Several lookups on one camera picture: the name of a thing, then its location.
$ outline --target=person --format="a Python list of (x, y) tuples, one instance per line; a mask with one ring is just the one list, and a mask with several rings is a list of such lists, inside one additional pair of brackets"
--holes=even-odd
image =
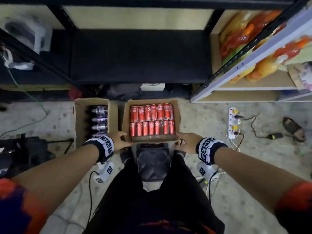
[[(0, 180), (1, 233), (39, 233), (47, 218), (96, 162), (131, 146), (124, 132), (96, 136), (68, 155)], [(185, 153), (199, 154), (240, 184), (289, 233), (307, 233), (312, 218), (312, 185), (283, 169), (228, 148), (214, 138), (177, 133), (171, 167), (160, 189), (146, 192), (130, 150), (84, 233), (223, 233), (210, 201), (185, 165)]]

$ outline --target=person's right hand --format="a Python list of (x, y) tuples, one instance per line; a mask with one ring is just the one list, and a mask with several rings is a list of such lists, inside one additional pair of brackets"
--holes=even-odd
[(184, 140), (185, 144), (175, 145), (174, 149), (190, 154), (197, 154), (196, 145), (203, 139), (203, 137), (194, 133), (177, 133), (177, 135)]

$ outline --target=concrete floor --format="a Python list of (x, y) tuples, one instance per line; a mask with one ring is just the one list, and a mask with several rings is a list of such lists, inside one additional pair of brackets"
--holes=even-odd
[[(258, 115), (254, 126), (259, 136), (273, 132), (284, 132), (281, 125), (282, 118), (289, 116), (297, 121), (307, 132), (308, 141), (297, 145), (288, 137), (278, 140), (256, 138), (250, 127), (250, 121), (240, 126), (245, 135), (240, 149), (241, 152), (259, 158), (275, 166), (286, 169), (310, 181), (312, 165), (312, 107), (310, 103), (239, 103), (239, 104), (190, 104), (189, 101), (179, 100), (181, 112), (181, 131), (194, 132), (204, 137), (213, 136), (226, 141), (228, 107), (239, 109), (246, 117)], [(25, 127), (18, 133), (27, 136), (40, 136), (47, 140), (68, 139), (75, 136), (73, 102), (43, 103), (49, 116), (40, 123)], [(44, 116), (36, 103), (14, 103), (9, 105), (8, 112), (0, 113), (0, 134), (12, 130)], [(14, 137), (17, 132), (9, 133), (5, 138)], [(49, 150), (61, 156), (67, 144), (52, 144)], [(91, 183), (93, 196), (93, 210), (101, 200), (112, 178), (123, 168), (118, 155), (111, 158), (115, 169), (109, 180), (97, 185)], [(199, 162), (196, 155), (187, 154), (186, 164), (195, 177), (200, 176), (196, 170)], [(65, 220), (76, 222), (85, 227), (90, 210), (88, 178), (90, 169), (80, 184), (72, 191), (63, 204), (51, 216), (41, 234), (52, 233), (81, 233), (83, 229), (76, 224), (67, 224)], [(155, 189), (159, 184), (147, 184), (148, 190)], [(287, 233), (277, 222), (275, 217), (258, 204), (244, 189), (242, 189), (227, 174), (221, 175), (220, 182), (212, 198), (212, 205), (216, 215), (225, 223), (226, 233)]]

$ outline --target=white metal shelf post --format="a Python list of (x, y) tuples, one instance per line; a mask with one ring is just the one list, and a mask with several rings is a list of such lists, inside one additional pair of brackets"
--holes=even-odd
[(300, 37), (307, 29), (312, 27), (312, 7), (304, 8), (293, 16), (287, 23), (287, 26), (274, 35), (270, 40), (264, 43), (257, 50), (248, 55), (241, 62), (232, 67), (221, 77), (211, 82), (204, 90), (191, 98), (191, 103), (197, 103), (198, 100), (207, 97), (214, 90), (220, 90), (219, 87), (239, 75), (249, 67), (255, 65), (277, 49), (283, 47), (290, 41)]

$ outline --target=wristband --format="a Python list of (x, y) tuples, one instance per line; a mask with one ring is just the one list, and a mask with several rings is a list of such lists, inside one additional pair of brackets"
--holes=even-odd
[(223, 141), (217, 140), (212, 137), (203, 138), (196, 145), (196, 153), (198, 154), (198, 158), (206, 163), (207, 165), (213, 165), (214, 163), (214, 155), (216, 151), (221, 147), (227, 147)]
[(84, 145), (92, 144), (99, 150), (99, 158), (96, 162), (106, 162), (114, 153), (114, 142), (106, 135), (97, 135), (87, 140)]

